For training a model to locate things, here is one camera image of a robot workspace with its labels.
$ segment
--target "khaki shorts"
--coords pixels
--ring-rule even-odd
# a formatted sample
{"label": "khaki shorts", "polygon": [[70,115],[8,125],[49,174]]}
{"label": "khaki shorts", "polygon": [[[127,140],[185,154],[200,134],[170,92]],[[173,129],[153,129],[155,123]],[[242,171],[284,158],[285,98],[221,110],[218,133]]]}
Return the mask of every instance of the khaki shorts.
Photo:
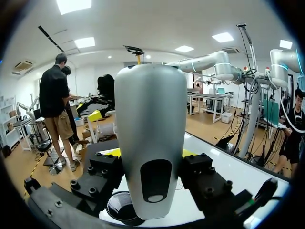
{"label": "khaki shorts", "polygon": [[58,117],[45,118],[46,127],[53,141],[58,141],[58,135],[61,140],[66,140],[73,136],[70,120],[66,111],[63,111]]}

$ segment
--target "air conditioner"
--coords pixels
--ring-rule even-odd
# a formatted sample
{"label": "air conditioner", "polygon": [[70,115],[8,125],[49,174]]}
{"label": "air conditioner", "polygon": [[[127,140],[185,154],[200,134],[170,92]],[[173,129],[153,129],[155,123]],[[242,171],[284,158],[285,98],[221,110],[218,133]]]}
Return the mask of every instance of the air conditioner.
{"label": "air conditioner", "polygon": [[12,74],[12,76],[23,76],[23,75],[25,75],[25,74],[30,73],[31,71],[33,71],[33,68],[32,68],[32,67],[29,68],[29,69],[23,70],[23,71],[15,71],[15,70],[13,70],[13,71],[11,72],[11,74]]}
{"label": "air conditioner", "polygon": [[33,66],[32,62],[24,60],[24,61],[19,62],[14,67],[14,70],[16,70],[16,71],[25,71],[25,70],[28,70],[28,69],[32,68],[32,66]]}
{"label": "air conditioner", "polygon": [[237,47],[237,46],[222,48],[222,51],[225,51],[228,54],[243,54],[242,49],[240,47]]}

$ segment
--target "computer monitor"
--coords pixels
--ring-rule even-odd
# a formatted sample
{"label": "computer monitor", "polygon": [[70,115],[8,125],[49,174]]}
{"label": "computer monitor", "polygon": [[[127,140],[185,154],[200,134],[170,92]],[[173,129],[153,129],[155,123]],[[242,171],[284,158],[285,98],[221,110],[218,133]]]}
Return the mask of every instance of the computer monitor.
{"label": "computer monitor", "polygon": [[223,87],[219,87],[218,88],[218,93],[219,94],[224,94],[224,88]]}
{"label": "computer monitor", "polygon": [[35,119],[39,119],[41,118],[41,113],[40,113],[40,109],[36,109],[34,110],[34,116],[35,116]]}

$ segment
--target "ceiling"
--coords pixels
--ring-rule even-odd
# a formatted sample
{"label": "ceiling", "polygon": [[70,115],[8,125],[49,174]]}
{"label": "ceiling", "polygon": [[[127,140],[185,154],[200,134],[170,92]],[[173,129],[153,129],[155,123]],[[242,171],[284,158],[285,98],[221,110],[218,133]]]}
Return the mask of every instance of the ceiling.
{"label": "ceiling", "polygon": [[[239,23],[247,23],[257,59],[268,60],[269,51],[279,48],[280,39],[293,42],[277,16],[260,0],[92,0],[90,9],[64,15],[56,0],[37,2],[7,47],[2,62],[4,76],[10,76],[19,61],[33,61],[37,68],[53,62],[60,53],[38,29],[40,25],[68,54],[76,53],[68,57],[76,67],[135,61],[123,45],[142,48],[155,62],[201,56],[230,46],[244,50],[236,27]],[[229,32],[234,41],[218,43],[212,38],[222,32]],[[94,37],[96,46],[79,53],[73,40],[86,37]],[[175,50],[182,45],[194,50]]]}

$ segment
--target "white bucket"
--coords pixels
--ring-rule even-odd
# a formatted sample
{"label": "white bucket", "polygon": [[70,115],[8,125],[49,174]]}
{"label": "white bucket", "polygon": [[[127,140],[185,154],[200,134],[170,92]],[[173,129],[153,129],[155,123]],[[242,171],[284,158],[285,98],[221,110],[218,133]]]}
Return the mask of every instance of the white bucket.
{"label": "white bucket", "polygon": [[221,115],[221,121],[223,123],[229,123],[231,121],[231,117],[232,117],[232,113],[229,113],[229,112],[224,112],[222,115]]}

